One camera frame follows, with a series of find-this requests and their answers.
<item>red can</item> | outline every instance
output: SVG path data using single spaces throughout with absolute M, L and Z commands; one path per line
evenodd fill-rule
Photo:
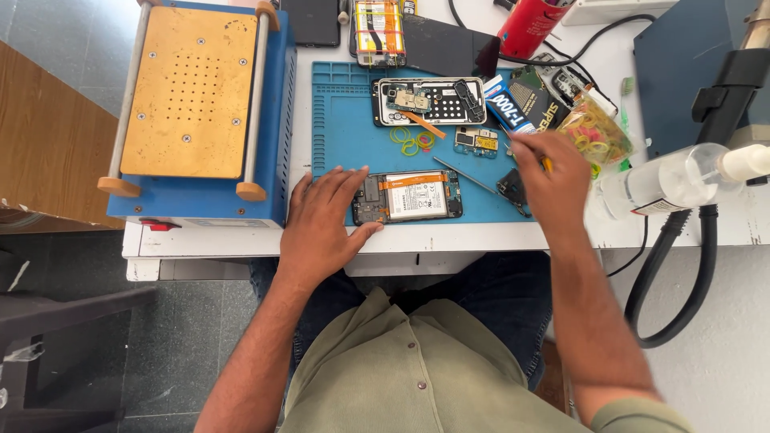
M 519 0 L 497 33 L 500 52 L 510 57 L 529 59 L 573 3 L 560 0 L 558 4 L 549 5 L 545 0 Z

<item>black chair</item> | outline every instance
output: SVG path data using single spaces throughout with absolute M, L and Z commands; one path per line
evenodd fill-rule
M 5 354 L 14 341 L 28 341 L 49 331 L 130 310 L 133 307 L 155 302 L 157 297 L 158 291 L 154 287 L 126 290 L 117 294 L 106 294 L 71 302 L 55 302 L 23 292 L 0 293 L 0 354 Z M 0 388 L 8 390 L 8 404 L 0 409 L 0 433 L 79 433 L 123 417 L 122 409 L 115 411 L 24 409 L 26 376 L 20 381 L 18 377 L 9 374 L 11 372 L 8 371 L 8 366 L 3 370 Z

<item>person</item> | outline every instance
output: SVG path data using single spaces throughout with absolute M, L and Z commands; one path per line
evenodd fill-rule
M 364 297 L 340 270 L 383 229 L 365 223 L 348 236 L 343 226 L 367 167 L 337 167 L 314 183 L 306 174 L 274 276 L 255 270 L 259 306 L 195 433 L 272 432 L 284 398 L 282 433 L 691 432 L 662 403 L 591 248 L 588 164 L 553 132 L 515 136 L 512 149 L 550 257 L 488 253 L 390 299 L 379 289 Z M 531 393 L 551 310 L 583 425 Z

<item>hand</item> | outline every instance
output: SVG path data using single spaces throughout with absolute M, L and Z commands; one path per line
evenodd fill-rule
M 591 182 L 591 166 L 575 145 L 555 131 L 513 136 L 511 149 L 516 156 L 527 202 L 543 227 L 546 238 L 583 230 L 583 212 Z M 553 172 L 538 163 L 547 156 Z
M 310 172 L 305 173 L 291 193 L 279 274 L 315 290 L 351 261 L 374 232 L 383 229 L 380 223 L 365 223 L 350 236 L 345 230 L 345 214 L 367 174 L 368 166 L 357 171 L 342 171 L 338 166 L 313 183 Z

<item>wooden cabinet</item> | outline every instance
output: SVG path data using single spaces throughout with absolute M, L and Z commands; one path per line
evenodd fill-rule
M 117 124 L 0 42 L 0 223 L 23 210 L 47 216 L 21 230 L 26 233 L 122 229 L 122 220 L 105 214 L 108 194 L 96 189 L 107 174 Z

